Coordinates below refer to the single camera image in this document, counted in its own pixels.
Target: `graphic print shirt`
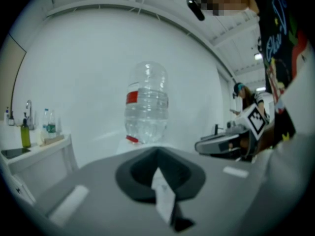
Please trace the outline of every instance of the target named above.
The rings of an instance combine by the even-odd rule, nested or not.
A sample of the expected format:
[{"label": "graphic print shirt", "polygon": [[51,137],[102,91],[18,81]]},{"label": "graphic print shirt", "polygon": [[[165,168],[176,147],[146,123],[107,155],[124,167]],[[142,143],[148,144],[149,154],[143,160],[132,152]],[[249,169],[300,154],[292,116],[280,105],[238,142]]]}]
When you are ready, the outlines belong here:
[{"label": "graphic print shirt", "polygon": [[[252,102],[254,102],[257,106],[260,102],[264,103],[264,98],[262,97],[262,94],[260,92],[254,92],[252,94]],[[265,120],[267,123],[270,122],[270,116],[267,114],[266,109],[264,110]]]},{"label": "graphic print shirt", "polygon": [[255,0],[259,8],[260,52],[266,70],[266,91],[275,103],[274,145],[295,133],[281,100],[299,68],[313,51],[311,43],[290,11],[287,0]]}]

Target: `white wall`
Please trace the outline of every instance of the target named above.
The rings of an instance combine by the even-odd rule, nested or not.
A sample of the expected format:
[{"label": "white wall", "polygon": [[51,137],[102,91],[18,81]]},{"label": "white wall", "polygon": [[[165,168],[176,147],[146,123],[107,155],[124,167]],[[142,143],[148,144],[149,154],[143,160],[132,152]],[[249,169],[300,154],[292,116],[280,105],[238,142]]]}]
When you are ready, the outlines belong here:
[{"label": "white wall", "polygon": [[[228,91],[229,91],[229,97],[230,97],[230,109],[234,109],[236,110],[236,99],[233,99],[233,91],[234,91],[234,81],[230,80],[228,82]],[[236,115],[233,114],[231,111],[230,111],[230,119],[231,120],[234,120],[236,118]]]},{"label": "white wall", "polygon": [[230,112],[231,102],[230,102],[230,90],[228,82],[223,78],[222,75],[219,75],[220,84],[221,84],[221,93],[223,99],[223,124],[220,125],[221,128],[226,129],[226,124],[228,121],[232,120]]},{"label": "white wall", "polygon": [[24,50],[29,49],[36,35],[47,23],[47,11],[51,9],[51,0],[31,0],[15,20],[9,33]]},{"label": "white wall", "polygon": [[30,46],[16,81],[15,117],[28,99],[39,124],[55,109],[57,129],[70,132],[78,166],[111,156],[125,137],[129,71],[154,60],[169,76],[166,141],[193,151],[223,122],[214,59],[177,28],[118,9],[81,10],[51,19]]}]

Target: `person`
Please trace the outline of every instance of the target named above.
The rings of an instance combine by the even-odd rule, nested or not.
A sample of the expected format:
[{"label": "person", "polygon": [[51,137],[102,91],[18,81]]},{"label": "person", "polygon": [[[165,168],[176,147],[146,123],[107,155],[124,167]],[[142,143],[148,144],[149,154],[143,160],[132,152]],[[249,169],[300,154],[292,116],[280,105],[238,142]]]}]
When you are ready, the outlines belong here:
[{"label": "person", "polygon": [[[252,93],[251,90],[245,86],[243,83],[236,83],[234,85],[234,96],[239,96],[242,99],[242,109],[249,107],[253,103],[255,103],[258,106],[258,109],[260,110],[261,115],[265,118],[267,123],[269,123],[269,115],[266,113],[265,107],[264,107],[264,100],[260,92]],[[240,112],[238,111],[232,111],[236,115],[239,115]]]},{"label": "person", "polygon": [[[308,23],[306,9],[309,1],[312,0],[303,0],[303,3],[298,0],[195,0],[204,14],[224,16],[251,10],[259,17],[257,46],[266,71],[266,91],[273,95],[275,118],[265,128],[256,153],[289,140],[295,134],[284,104],[289,95],[293,98],[292,91],[287,98],[284,96],[302,69],[315,67],[314,51],[305,33],[307,31],[311,35],[313,30]],[[248,138],[241,141],[241,147],[245,149],[248,144]]]}]

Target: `water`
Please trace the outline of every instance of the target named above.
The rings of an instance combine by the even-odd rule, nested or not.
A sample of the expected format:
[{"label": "water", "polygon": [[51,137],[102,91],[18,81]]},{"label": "water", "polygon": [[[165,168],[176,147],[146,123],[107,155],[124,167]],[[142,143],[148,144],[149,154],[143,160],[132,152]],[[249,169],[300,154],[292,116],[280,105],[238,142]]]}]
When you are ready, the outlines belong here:
[{"label": "water", "polygon": [[167,125],[167,101],[166,93],[140,88],[137,103],[126,105],[127,134],[145,144],[160,140]]},{"label": "water", "polygon": [[46,128],[48,132],[48,137],[55,138],[56,137],[56,118],[55,118],[54,110],[50,112],[49,122]]}]

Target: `ceiling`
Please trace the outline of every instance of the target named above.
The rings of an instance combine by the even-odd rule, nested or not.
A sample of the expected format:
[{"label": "ceiling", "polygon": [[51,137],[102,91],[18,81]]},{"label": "ceiling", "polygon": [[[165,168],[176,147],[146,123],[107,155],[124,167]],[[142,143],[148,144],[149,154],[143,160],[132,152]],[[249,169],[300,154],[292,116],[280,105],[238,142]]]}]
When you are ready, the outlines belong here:
[{"label": "ceiling", "polygon": [[138,13],[149,11],[157,19],[166,18],[183,27],[188,35],[198,38],[220,60],[218,67],[226,79],[234,79],[251,89],[264,86],[265,75],[262,60],[255,60],[258,53],[258,18],[250,10],[234,16],[207,16],[199,21],[189,10],[186,0],[51,0],[53,9],[48,15],[82,6],[120,5]]}]

